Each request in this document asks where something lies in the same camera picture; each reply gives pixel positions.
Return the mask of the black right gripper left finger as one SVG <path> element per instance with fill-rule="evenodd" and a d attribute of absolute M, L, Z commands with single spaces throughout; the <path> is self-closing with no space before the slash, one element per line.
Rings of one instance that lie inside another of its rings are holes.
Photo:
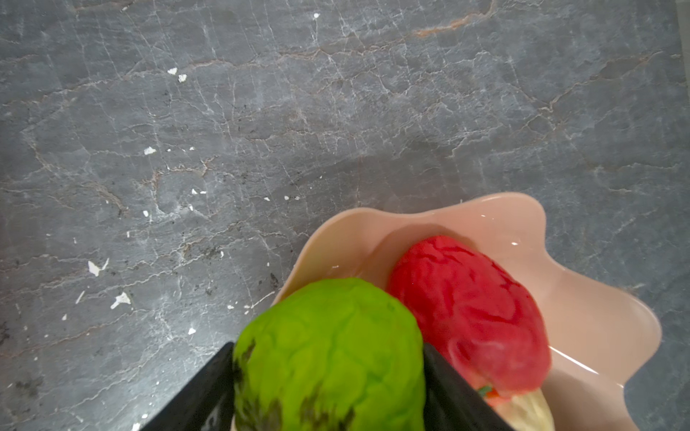
<path fill-rule="evenodd" d="M 234 347 L 226 343 L 142 430 L 231 430 Z"/>

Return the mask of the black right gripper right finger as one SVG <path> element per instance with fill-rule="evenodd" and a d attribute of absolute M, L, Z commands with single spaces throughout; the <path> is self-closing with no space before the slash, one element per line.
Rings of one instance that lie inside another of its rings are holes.
<path fill-rule="evenodd" d="M 429 343 L 424 343 L 424 426 L 431 431 L 513 431 Z"/>

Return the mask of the red fake fruit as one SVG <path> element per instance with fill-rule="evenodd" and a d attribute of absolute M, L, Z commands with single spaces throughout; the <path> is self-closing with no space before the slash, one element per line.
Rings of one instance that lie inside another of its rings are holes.
<path fill-rule="evenodd" d="M 487 402 L 541 388 L 552 367 L 532 294 L 495 260 L 455 238 L 413 244 L 386 287 L 431 344 Z"/>

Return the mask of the pink scalloped plastic bowl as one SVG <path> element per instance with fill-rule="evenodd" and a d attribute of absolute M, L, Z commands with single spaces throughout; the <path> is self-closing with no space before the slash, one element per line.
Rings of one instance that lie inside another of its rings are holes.
<path fill-rule="evenodd" d="M 658 350 L 661 324 L 636 297 L 556 262 L 546 251 L 546 225 L 543 206 L 517 192 L 417 214 L 350 209 L 311 235 L 278 299 L 322 278 L 358 277 L 385 287 L 415 242 L 455 237 L 495 260 L 537 302 L 552 352 L 543 392 L 555 427 L 633 430 L 625 384 Z"/>

